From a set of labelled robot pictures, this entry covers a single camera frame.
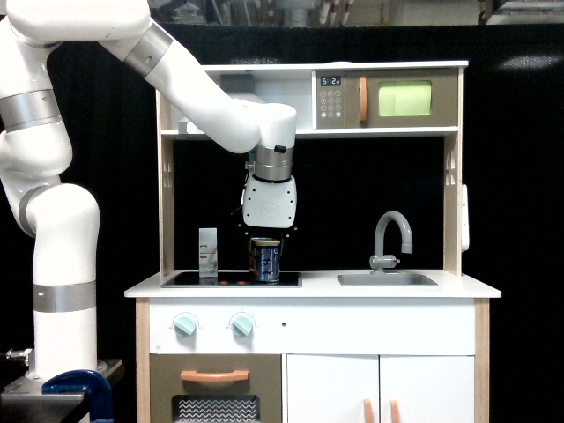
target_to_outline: zigzag pattern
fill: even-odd
[[[256,403],[249,400],[188,399],[178,402],[178,421],[190,423],[258,422]]]

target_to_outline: oven handle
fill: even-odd
[[[249,378],[248,370],[234,370],[231,373],[198,373],[196,370],[183,370],[180,378],[186,382],[236,382]]]

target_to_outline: sink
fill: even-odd
[[[427,276],[414,273],[338,275],[337,278],[342,286],[437,286]]]

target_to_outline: blue can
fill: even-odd
[[[280,241],[253,238],[250,245],[249,271],[257,282],[280,281]]]

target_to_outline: faucet handle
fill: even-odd
[[[393,255],[370,257],[370,267],[375,271],[380,269],[393,269],[398,263],[399,260]]]

